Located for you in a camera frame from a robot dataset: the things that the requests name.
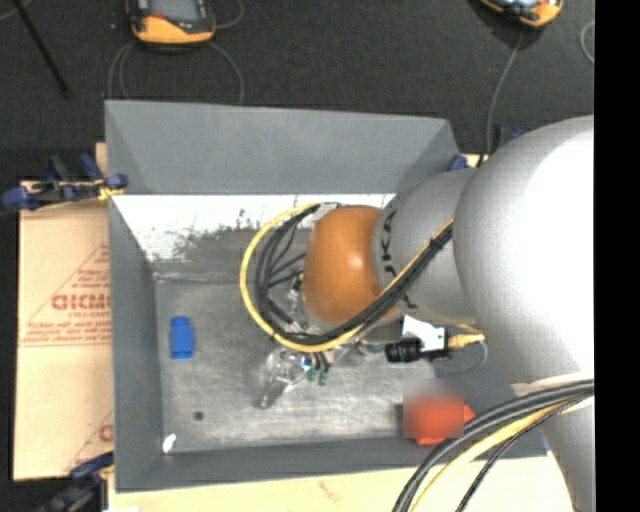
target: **yellow cable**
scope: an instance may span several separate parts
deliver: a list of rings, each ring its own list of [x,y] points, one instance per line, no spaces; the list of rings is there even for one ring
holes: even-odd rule
[[[447,346],[450,349],[461,349],[479,341],[484,341],[483,334],[456,334],[447,340]]]
[[[285,212],[280,213],[279,215],[277,215],[276,217],[274,217],[273,219],[271,219],[269,222],[267,222],[264,226],[262,226],[262,228],[260,228],[258,230],[258,232],[255,234],[255,236],[251,239],[251,241],[249,242],[249,245],[247,246],[247,249],[244,253],[244,256],[242,258],[242,263],[240,264],[240,294],[242,296],[242,300],[244,302],[245,307],[247,308],[247,311],[249,312],[249,315],[251,315],[251,318],[254,320],[254,322],[272,339],[276,340],[278,343],[280,343],[281,345],[284,345],[287,348],[290,348],[292,350],[297,350],[299,352],[324,352],[325,350],[331,350],[332,348],[337,347],[338,345],[342,345],[343,343],[347,343],[351,338],[353,338],[353,336],[355,336],[356,334],[358,334],[363,327],[365,326],[365,324],[360,324],[356,327],[354,327],[353,329],[351,329],[350,331],[345,332],[344,334],[341,334],[340,336],[333,338],[329,341],[326,341],[324,343],[320,343],[318,345],[303,345],[302,343],[298,343],[297,341],[294,340],[290,340],[288,338],[285,338],[284,336],[281,336],[280,334],[276,333],[275,330],[273,329],[273,327],[271,327],[265,320],[264,318],[262,318],[262,316],[260,315],[260,313],[258,312],[258,310],[256,309],[256,307],[254,306],[253,302],[251,301],[251,295],[249,293],[249,286],[247,284],[247,272],[249,269],[249,263],[251,262],[251,257],[253,256],[253,253],[255,252],[256,248],[258,247],[258,244],[260,243],[260,240],[262,240],[262,238],[275,226],[277,226],[280,222],[284,221],[285,219],[292,217],[294,215],[297,215],[298,213],[302,213],[310,208],[313,208],[315,206],[317,206],[320,203],[310,203],[310,204],[306,204],[306,205],[302,205],[302,206],[295,206]],[[440,234],[446,230],[447,228],[449,228],[449,226],[451,226],[451,224],[453,224],[453,219],[449,219],[439,230],[438,232],[434,235],[434,238],[437,238],[438,236],[440,236]],[[415,261],[424,253],[424,251],[426,251],[429,246],[431,245],[431,240],[429,240],[424,247],[422,248],[422,250],[420,250],[420,252],[418,252],[413,258],[411,258],[411,260],[409,261],[409,263],[407,263],[407,265],[402,269],[401,272],[398,273],[398,275],[385,287],[385,289],[382,291],[382,293],[385,293],[389,288],[393,287],[395,285],[395,283],[402,278],[402,276],[404,274],[406,274],[406,272],[413,266],[413,264],[415,263]]]
[[[482,334],[482,331],[479,331],[475,327],[471,327],[468,324],[458,324],[456,327],[460,327],[460,329],[464,329],[465,331],[470,332],[471,334]]]
[[[426,501],[426,499],[432,495],[434,489],[437,488],[437,486],[444,481],[447,475],[454,473],[457,469],[459,469],[460,466],[473,461],[474,459],[482,455],[487,450],[490,450],[497,444],[503,441],[506,441],[510,437],[516,435],[520,431],[526,429],[527,427],[529,427],[530,425],[538,421],[545,414],[551,411],[554,411],[560,407],[563,407],[571,400],[573,399],[572,398],[567,399],[561,403],[551,405],[549,407],[545,407],[544,409],[540,409],[539,411],[533,412],[528,416],[517,419],[509,423],[508,425],[502,427],[501,429],[495,431],[490,436],[482,439],[481,441],[478,441],[477,443],[474,443],[470,448],[468,448],[466,451],[458,455],[455,459],[449,462],[444,468],[442,468],[442,470],[426,485],[426,487],[420,493],[420,496],[418,496],[418,499],[414,501],[410,509],[410,512],[417,512],[421,503],[424,505],[424,502]],[[578,407],[582,407],[582,404],[576,404],[575,406],[570,407],[564,412],[566,413],[568,411],[572,411],[574,410],[574,408],[578,408]]]

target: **blue block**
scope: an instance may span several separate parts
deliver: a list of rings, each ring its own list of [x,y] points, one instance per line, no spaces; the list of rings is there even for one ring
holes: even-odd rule
[[[195,342],[193,328],[186,316],[174,316],[171,319],[171,359],[190,359],[193,357]]]

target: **black cable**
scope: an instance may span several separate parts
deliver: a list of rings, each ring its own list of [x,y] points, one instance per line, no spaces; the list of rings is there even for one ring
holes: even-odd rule
[[[270,325],[273,325],[273,322],[271,321],[271,303],[269,302],[269,282],[271,281],[269,267],[273,265],[273,253],[277,250],[284,236],[286,236],[290,230],[295,230],[304,218],[315,213],[318,208],[319,205],[314,205],[284,222],[282,226],[277,228],[273,235],[269,237],[260,252],[255,270],[254,295],[258,311]]]
[[[283,270],[286,270],[292,265],[295,265],[296,263],[298,263],[299,261],[302,261],[305,258],[305,256],[306,256],[306,253],[298,254],[294,258],[291,258],[289,261],[286,261],[285,263],[280,265],[278,268],[274,269],[273,272],[271,272],[271,277],[277,276]]]
[[[69,89],[69,85],[67,84],[67,81],[62,76],[62,73],[58,69],[58,66],[53,60],[53,57],[49,53],[49,49],[47,48],[47,45],[45,45],[44,40],[40,36],[38,29],[31,21],[31,18],[29,17],[29,13],[27,12],[27,9],[25,8],[24,4],[20,0],[12,0],[12,2],[13,2],[13,5],[15,5],[16,11],[20,15],[20,18],[22,18],[22,22],[27,27],[27,30],[29,31],[31,38],[36,43],[36,46],[38,47],[38,51],[40,52],[40,55],[42,55],[42,58],[47,63],[47,66],[49,66],[49,70],[53,74],[53,77],[56,79],[56,82],[58,82],[58,86],[60,87],[60,92],[62,93],[62,96],[64,96],[65,98],[68,97],[69,93],[71,92],[71,90]]]
[[[240,20],[242,20],[244,16],[244,4],[242,3],[242,0],[236,0],[236,4],[238,4],[238,7],[240,9],[240,12],[238,13],[238,15],[233,20],[227,23],[223,23],[222,25],[217,25],[216,30],[226,30],[226,29],[235,27],[238,23],[240,23]]]
[[[107,98],[113,98],[114,96],[113,81],[114,81],[114,75],[117,70],[118,84],[120,86],[120,91],[122,93],[122,96],[125,99],[131,99],[131,95],[129,94],[129,91],[127,90],[127,87],[125,85],[124,77],[125,77],[125,63],[129,58],[129,54],[131,53],[131,50],[133,49],[134,45],[135,45],[135,41],[129,41],[124,45],[122,45],[118,50],[118,52],[116,53],[113,60],[111,61],[111,65],[109,66],[109,72],[107,75],[107,93],[106,93]],[[238,106],[242,105],[244,103],[244,97],[246,94],[242,71],[240,70],[236,62],[233,60],[231,55],[229,55],[229,53],[227,53],[219,45],[211,41],[208,41],[207,47],[213,50],[214,52],[218,53],[224,60],[227,61],[229,66],[231,66],[231,69],[236,75],[236,78],[238,80],[238,86],[239,86],[237,105]]]
[[[486,144],[487,144],[487,154],[490,155],[491,153],[493,153],[493,137],[492,137],[492,133],[493,133],[493,111],[495,110],[496,107],[496,103],[498,101],[498,95],[500,94],[500,90],[502,89],[502,85],[504,84],[505,79],[507,78],[507,75],[509,74],[509,70],[511,69],[511,66],[513,65],[513,61],[516,58],[516,55],[518,55],[518,51],[520,50],[520,44],[522,44],[522,39],[524,38],[524,33],[525,31],[521,31],[520,35],[518,36],[518,40],[516,41],[515,46],[513,47],[513,50],[511,51],[511,55],[509,57],[509,60],[507,61],[507,64],[505,65],[504,69],[502,70],[502,74],[500,75],[500,79],[498,80],[498,84],[496,85],[495,90],[493,91],[493,96],[491,98],[491,102],[489,103],[489,110],[487,112],[487,125],[486,125]]]
[[[275,266],[282,261],[282,258],[284,258],[285,254],[287,254],[287,252],[289,252],[289,249],[291,249],[291,246],[293,245],[293,240],[296,237],[296,233],[298,232],[298,226],[299,225],[300,225],[300,222],[298,222],[293,227],[293,229],[291,229],[291,234],[289,235],[289,239],[287,240],[287,243],[285,244],[285,246],[280,251],[280,254],[278,254],[278,256],[276,256],[276,259],[274,260],[274,262],[271,264],[271,272],[272,273],[273,273],[273,269],[275,268]]]
[[[495,465],[495,463],[498,461],[498,459],[500,459],[500,457],[502,457],[505,453],[507,453],[507,451],[509,451],[509,448],[511,448],[514,444],[516,444],[525,435],[527,435],[530,432],[533,432],[534,430],[537,430],[538,428],[540,428],[544,423],[549,421],[551,418],[560,415],[562,412],[566,411],[569,407],[572,407],[573,405],[575,405],[575,404],[577,404],[579,402],[582,402],[586,398],[587,397],[577,398],[576,400],[572,400],[571,402],[567,403],[566,405],[564,405],[562,407],[559,407],[559,408],[557,408],[557,409],[555,409],[553,411],[548,412],[542,418],[536,420],[534,423],[532,423],[531,425],[529,425],[525,429],[521,430],[520,432],[518,432],[514,436],[510,437],[505,442],[503,442],[496,449],[496,451],[489,457],[489,459],[487,459],[487,462],[484,464],[484,466],[482,467],[480,472],[476,475],[475,479],[473,480],[473,482],[469,486],[469,489],[467,490],[466,494],[464,495],[464,497],[460,501],[460,504],[458,505],[458,508],[456,509],[456,512],[463,512],[464,509],[467,508],[467,505],[469,504],[469,501],[471,500],[471,498],[473,497],[475,492],[478,490],[478,487],[480,486],[482,481],[485,479],[487,474],[489,474],[489,471],[491,470],[491,468]]]
[[[27,7],[31,2],[33,2],[33,0],[25,0],[24,2],[22,2],[22,5],[24,7]],[[6,19],[11,18],[11,16],[14,16],[15,14],[18,14],[18,10],[17,9],[10,9],[9,11],[0,14],[0,21],[4,21]]]
[[[343,335],[345,332],[356,328],[359,325],[364,325],[363,329],[373,325],[380,318],[382,318],[407,292],[409,287],[415,282],[422,270],[429,264],[429,262],[439,252],[440,248],[445,245],[453,237],[452,227],[449,226],[438,237],[431,240],[431,245],[420,255],[415,261],[412,267],[395,283],[395,285],[389,288],[385,293],[380,295],[373,303],[367,308],[361,311],[358,315],[354,316],[344,324],[318,335],[304,335],[296,332],[288,332],[278,326],[271,326],[275,332],[282,336],[295,338],[296,341],[300,341],[307,345],[317,345],[330,341],[337,336]]]
[[[429,470],[469,438],[544,407],[555,405],[582,394],[594,392],[593,379],[559,386],[516,398],[497,405],[465,424],[464,436],[448,439],[438,445],[411,476],[393,507],[393,512],[407,512]]]
[[[278,286],[279,284],[291,281],[292,279],[295,279],[299,275],[300,275],[300,271],[292,272],[291,274],[287,274],[286,276],[281,277],[280,279],[276,279],[275,281],[271,281],[269,283],[269,288],[273,288],[274,286]]]

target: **cardboard sheet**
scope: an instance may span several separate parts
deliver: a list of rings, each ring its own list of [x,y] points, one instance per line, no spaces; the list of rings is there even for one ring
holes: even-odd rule
[[[15,480],[113,449],[107,203],[20,215]]]

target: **orange device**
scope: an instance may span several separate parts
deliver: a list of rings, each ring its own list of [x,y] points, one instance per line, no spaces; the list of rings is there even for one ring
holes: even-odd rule
[[[126,6],[131,30],[148,46],[199,46],[215,32],[209,0],[127,0]]]
[[[554,19],[563,0],[480,0],[487,7],[530,27],[539,28]]]

